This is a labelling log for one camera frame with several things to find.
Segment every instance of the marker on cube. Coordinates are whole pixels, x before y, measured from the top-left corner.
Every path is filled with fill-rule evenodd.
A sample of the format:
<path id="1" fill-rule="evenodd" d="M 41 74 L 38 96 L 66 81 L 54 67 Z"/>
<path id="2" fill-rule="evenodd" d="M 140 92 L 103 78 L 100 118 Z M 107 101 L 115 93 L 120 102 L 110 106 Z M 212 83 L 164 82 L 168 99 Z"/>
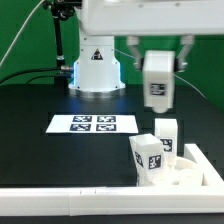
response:
<path id="1" fill-rule="evenodd" d="M 162 141 L 166 163 L 170 167 L 176 165 L 177 133 L 176 119 L 155 119 L 155 137 Z"/>
<path id="2" fill-rule="evenodd" d="M 129 139 L 139 175 L 139 185 L 148 185 L 163 179 L 166 161 L 162 142 L 151 134 L 132 136 Z"/>

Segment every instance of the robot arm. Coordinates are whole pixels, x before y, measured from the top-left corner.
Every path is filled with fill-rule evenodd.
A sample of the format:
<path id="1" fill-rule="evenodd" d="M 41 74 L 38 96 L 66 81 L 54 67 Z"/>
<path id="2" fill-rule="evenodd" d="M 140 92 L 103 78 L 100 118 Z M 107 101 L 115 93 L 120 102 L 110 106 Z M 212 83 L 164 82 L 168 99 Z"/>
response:
<path id="1" fill-rule="evenodd" d="M 173 75 L 186 67 L 193 35 L 224 33 L 223 9 L 223 0 L 83 0 L 82 27 L 90 35 L 135 36 L 127 44 L 143 71 L 145 106 L 163 113 L 172 108 Z M 183 50 L 176 59 L 174 52 L 147 51 L 142 60 L 137 45 L 144 35 L 181 35 Z"/>

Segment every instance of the white paper sheet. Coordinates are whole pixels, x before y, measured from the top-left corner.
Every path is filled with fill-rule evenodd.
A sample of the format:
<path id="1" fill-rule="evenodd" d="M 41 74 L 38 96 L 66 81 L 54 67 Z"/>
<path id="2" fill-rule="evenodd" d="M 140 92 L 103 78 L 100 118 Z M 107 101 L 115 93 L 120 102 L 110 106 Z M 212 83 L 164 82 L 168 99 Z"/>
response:
<path id="1" fill-rule="evenodd" d="M 46 133 L 138 133 L 133 115 L 55 115 Z"/>

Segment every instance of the white block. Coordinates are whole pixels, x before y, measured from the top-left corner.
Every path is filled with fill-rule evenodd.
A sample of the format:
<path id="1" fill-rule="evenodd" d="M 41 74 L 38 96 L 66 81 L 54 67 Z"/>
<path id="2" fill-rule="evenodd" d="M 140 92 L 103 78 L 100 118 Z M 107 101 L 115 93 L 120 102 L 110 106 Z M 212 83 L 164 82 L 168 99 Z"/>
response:
<path id="1" fill-rule="evenodd" d="M 179 182 L 179 172 L 174 169 L 172 171 L 166 170 L 165 175 L 160 178 L 155 178 L 152 182 L 149 182 L 147 177 L 145 177 L 145 179 L 139 178 L 139 186 L 158 186 L 166 188 L 171 185 L 179 185 Z"/>
<path id="2" fill-rule="evenodd" d="M 99 187 L 82 188 L 79 191 L 71 190 L 69 195 L 70 215 L 106 215 L 108 203 L 104 200 L 107 194 L 104 189 Z"/>
<path id="3" fill-rule="evenodd" d="M 196 162 L 204 173 L 204 186 L 224 186 L 224 182 L 211 163 L 207 160 L 196 144 L 186 144 L 184 147 L 184 157 Z"/>
<path id="4" fill-rule="evenodd" d="M 163 142 L 168 166 L 176 165 L 178 126 L 176 119 L 155 119 L 155 137 Z"/>
<path id="5" fill-rule="evenodd" d="M 173 51 L 147 51 L 143 66 L 144 104 L 157 113 L 173 106 Z"/>
<path id="6" fill-rule="evenodd" d="M 167 167 L 162 142 L 151 134 L 144 134 L 130 137 L 130 143 L 139 178 L 146 178 L 148 182 L 163 178 Z"/>
<path id="7" fill-rule="evenodd" d="M 183 169 L 180 173 L 180 186 L 201 186 L 203 175 L 198 174 L 194 169 Z"/>
<path id="8" fill-rule="evenodd" d="M 1 189 L 0 216 L 69 215 L 69 193 L 52 189 Z"/>
<path id="9" fill-rule="evenodd" d="M 207 213 L 224 211 L 221 188 L 135 187 L 108 188 L 108 214 Z"/>

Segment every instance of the green backdrop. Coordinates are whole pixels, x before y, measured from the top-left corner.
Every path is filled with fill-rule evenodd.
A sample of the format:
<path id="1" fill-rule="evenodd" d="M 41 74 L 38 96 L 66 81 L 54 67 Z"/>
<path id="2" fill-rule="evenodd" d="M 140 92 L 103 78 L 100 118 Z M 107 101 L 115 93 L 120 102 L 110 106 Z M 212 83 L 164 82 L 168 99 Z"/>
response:
<path id="1" fill-rule="evenodd" d="M 8 49 L 21 25 L 38 0 L 0 0 L 0 58 Z M 78 24 L 75 17 L 62 22 L 62 35 L 66 63 L 78 58 Z M 140 50 L 180 50 L 179 37 L 143 37 Z M 124 37 L 116 37 L 116 48 L 130 54 Z M 224 36 L 196 36 L 195 45 L 187 58 L 189 66 L 178 75 L 195 85 L 207 99 L 224 111 Z M 127 84 L 141 84 L 142 74 L 133 67 L 133 59 L 116 53 L 121 62 L 122 81 Z M 9 57 L 0 69 L 0 78 L 13 72 L 42 67 L 54 67 L 56 58 L 53 20 L 51 13 L 38 9 L 20 36 Z M 31 77 L 44 74 L 24 75 L 5 84 L 25 83 Z M 33 83 L 52 83 L 52 79 L 36 80 Z M 176 80 L 177 85 L 185 85 Z"/>

